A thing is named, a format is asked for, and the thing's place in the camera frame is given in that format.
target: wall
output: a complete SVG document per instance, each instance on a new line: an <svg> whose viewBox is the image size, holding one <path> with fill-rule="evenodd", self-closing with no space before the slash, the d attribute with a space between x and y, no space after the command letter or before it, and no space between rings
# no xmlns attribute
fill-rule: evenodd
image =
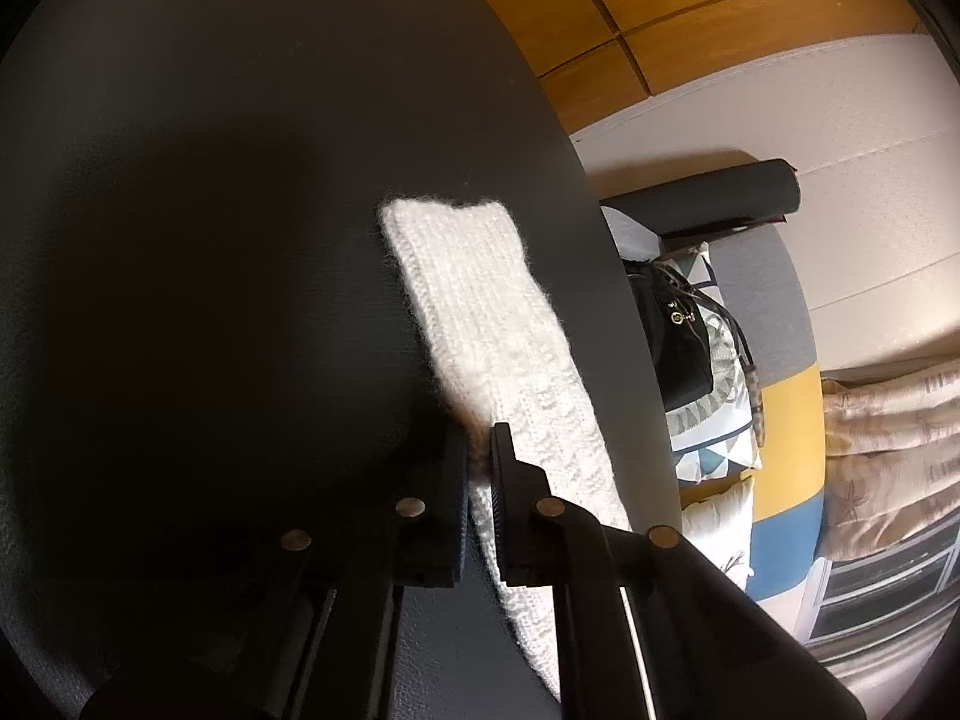
<svg viewBox="0 0 960 720"><path fill-rule="evenodd" d="M568 132L792 47L920 28L906 0L487 0Z"/></svg>
<svg viewBox="0 0 960 720"><path fill-rule="evenodd" d="M784 157L803 199L781 236L822 370L960 351L960 87L928 36L766 57L573 141L600 197Z"/></svg>

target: curtain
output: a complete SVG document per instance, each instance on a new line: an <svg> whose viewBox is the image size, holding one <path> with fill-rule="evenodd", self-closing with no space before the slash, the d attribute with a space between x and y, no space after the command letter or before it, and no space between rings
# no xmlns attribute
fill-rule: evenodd
<svg viewBox="0 0 960 720"><path fill-rule="evenodd" d="M960 506L960 360L823 390L822 557L872 555Z"/></svg>

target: white pillow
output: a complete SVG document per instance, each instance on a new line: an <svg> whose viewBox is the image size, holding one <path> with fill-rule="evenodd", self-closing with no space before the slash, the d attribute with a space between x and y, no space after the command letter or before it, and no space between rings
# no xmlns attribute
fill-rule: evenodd
<svg viewBox="0 0 960 720"><path fill-rule="evenodd" d="M681 512L683 535L741 590L750 570L750 533L754 528L754 479L748 477L726 493Z"/></svg>

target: beige wall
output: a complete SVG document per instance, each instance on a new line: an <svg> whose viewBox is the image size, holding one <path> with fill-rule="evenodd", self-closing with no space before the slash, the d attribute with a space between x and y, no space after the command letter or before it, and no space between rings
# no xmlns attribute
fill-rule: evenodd
<svg viewBox="0 0 960 720"><path fill-rule="evenodd" d="M784 157L803 199L781 234L822 369L960 351L960 87L928 36L766 57L572 139L601 197Z"/></svg>

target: knitted fabric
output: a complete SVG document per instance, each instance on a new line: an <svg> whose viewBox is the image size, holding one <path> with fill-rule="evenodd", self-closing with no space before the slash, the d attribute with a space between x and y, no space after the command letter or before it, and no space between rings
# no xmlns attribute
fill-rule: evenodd
<svg viewBox="0 0 960 720"><path fill-rule="evenodd" d="M381 223L443 393L472 440L470 509L488 570L523 653L559 696L550 587L498 581L488 433L495 422L510 423L517 459L544 469L552 493L629 530L593 405L500 203L397 199Z"/></svg>

